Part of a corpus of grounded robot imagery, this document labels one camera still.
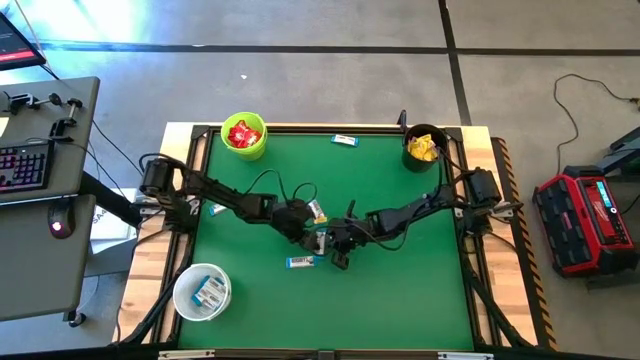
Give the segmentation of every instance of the display screen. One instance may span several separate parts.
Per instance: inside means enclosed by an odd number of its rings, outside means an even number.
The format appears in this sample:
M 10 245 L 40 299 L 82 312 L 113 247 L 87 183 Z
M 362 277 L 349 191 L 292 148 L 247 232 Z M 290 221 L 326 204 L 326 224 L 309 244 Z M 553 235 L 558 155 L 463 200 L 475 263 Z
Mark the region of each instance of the display screen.
M 20 34 L 11 22 L 0 14 L 0 70 L 42 65 L 45 59 Z
M 602 201 L 604 201 L 604 206 L 610 208 L 611 200 L 609 199 L 609 195 L 607 194 L 607 190 L 605 190 L 604 183 L 602 181 L 597 181 L 598 191 L 600 192 L 600 197 L 602 197 Z

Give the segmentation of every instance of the yellow snack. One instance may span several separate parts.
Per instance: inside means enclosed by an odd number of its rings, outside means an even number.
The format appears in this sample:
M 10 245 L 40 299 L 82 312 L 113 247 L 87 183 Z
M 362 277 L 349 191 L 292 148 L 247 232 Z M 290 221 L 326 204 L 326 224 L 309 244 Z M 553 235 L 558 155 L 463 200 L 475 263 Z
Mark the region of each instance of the yellow snack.
M 431 140 L 431 134 L 411 139 L 409 153 L 422 161 L 434 161 L 438 158 L 436 144 Z

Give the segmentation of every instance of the red candy wrapper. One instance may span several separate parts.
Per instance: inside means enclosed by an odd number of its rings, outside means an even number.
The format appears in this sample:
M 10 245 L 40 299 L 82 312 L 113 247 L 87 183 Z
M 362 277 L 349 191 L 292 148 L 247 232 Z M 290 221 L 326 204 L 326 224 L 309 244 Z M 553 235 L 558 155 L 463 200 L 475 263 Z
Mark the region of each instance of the red candy wrapper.
M 244 120 L 240 120 L 229 130 L 228 139 L 231 145 L 243 149 L 254 145 L 261 137 L 259 131 L 251 129 Z

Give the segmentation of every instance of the computer mouse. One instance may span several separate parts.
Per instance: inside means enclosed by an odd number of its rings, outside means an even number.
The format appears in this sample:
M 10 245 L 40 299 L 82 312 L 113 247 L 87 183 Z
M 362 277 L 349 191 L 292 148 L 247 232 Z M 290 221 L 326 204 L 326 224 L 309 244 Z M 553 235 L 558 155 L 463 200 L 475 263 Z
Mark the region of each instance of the computer mouse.
M 49 231 L 56 239 L 66 239 L 76 229 L 73 198 L 55 200 L 49 207 Z

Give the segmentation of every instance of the green table surface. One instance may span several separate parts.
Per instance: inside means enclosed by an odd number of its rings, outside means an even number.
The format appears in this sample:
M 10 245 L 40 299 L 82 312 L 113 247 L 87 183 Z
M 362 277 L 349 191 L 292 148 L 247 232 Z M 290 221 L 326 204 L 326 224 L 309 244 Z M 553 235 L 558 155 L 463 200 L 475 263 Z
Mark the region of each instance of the green table surface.
M 255 162 L 241 160 L 216 138 L 208 175 L 245 191 L 261 171 L 276 169 L 288 196 L 298 184 L 314 182 L 329 217 L 344 216 L 351 199 L 359 216 L 402 206 L 438 183 L 435 166 L 422 174 L 403 167 L 399 136 L 359 136 L 358 147 L 333 144 L 330 137 L 269 134 Z M 276 175 L 265 175 L 253 191 L 280 194 Z M 311 194 L 305 187 L 298 197 Z M 310 254 L 231 211 L 211 217 L 209 205 L 193 263 L 221 266 L 233 297 L 212 321 L 184 320 L 181 349 L 473 348 L 451 211 L 414 223 L 400 251 L 376 244 L 356 249 L 343 271 L 329 257 L 317 267 L 287 269 L 287 257 Z

